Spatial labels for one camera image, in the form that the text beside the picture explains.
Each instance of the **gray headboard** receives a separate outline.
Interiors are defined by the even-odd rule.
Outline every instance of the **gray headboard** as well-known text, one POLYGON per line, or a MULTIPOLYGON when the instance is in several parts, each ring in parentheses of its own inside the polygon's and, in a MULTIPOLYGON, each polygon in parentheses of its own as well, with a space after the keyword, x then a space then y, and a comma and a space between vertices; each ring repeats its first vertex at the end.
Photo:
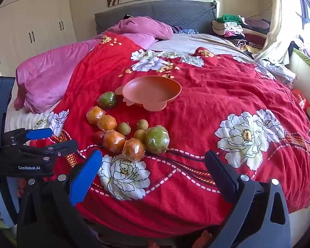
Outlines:
POLYGON ((197 29, 200 33, 212 34, 211 21, 216 16, 216 2, 190 0, 164 0, 126 5, 95 14, 97 33, 100 34, 117 24, 128 14, 148 16, 183 29, 197 29))

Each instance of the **orange plate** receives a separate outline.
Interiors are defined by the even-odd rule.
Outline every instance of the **orange plate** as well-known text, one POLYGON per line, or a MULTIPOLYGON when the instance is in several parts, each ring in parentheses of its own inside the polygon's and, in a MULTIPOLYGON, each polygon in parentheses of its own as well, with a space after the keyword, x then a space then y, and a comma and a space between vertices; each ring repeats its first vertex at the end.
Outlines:
POLYGON ((163 110, 180 92, 177 81, 154 75, 135 78, 115 90, 116 95, 123 95, 127 106, 138 104, 152 112, 163 110))

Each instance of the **white sheet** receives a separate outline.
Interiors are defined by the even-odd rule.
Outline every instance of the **white sheet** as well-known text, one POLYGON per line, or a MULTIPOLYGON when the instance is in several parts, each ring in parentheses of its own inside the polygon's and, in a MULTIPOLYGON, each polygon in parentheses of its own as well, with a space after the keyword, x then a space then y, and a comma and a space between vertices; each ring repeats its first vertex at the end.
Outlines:
POLYGON ((210 34, 174 34, 172 39, 156 42, 149 49, 193 54, 199 47, 206 48, 215 55, 230 54, 238 61, 258 65, 248 55, 235 48, 233 44, 210 34))
POLYGON ((14 109, 13 101, 11 101, 7 109, 5 131, 12 131, 20 128, 33 129, 36 123, 40 119, 48 115, 51 111, 53 111, 57 104, 58 103, 56 103, 54 106, 52 106, 50 109, 43 113, 32 114, 30 112, 28 113, 25 108, 16 111, 14 109))

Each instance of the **curtain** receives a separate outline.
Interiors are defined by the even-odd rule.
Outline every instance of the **curtain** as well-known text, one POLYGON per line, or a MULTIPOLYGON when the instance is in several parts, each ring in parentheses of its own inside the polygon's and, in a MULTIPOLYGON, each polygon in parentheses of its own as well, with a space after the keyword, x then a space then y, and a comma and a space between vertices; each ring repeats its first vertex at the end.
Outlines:
POLYGON ((253 54, 255 61, 268 59, 289 63, 288 47, 301 29, 301 19, 291 0, 272 0, 272 19, 264 48, 253 54))

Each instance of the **white wardrobe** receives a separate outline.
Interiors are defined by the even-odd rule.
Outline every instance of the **white wardrobe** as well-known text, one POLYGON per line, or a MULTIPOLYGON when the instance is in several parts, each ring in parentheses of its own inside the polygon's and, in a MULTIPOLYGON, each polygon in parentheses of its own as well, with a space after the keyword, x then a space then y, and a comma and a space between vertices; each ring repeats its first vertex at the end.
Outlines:
POLYGON ((4 0, 0 5, 0 75, 26 59, 76 42, 69 0, 4 0))

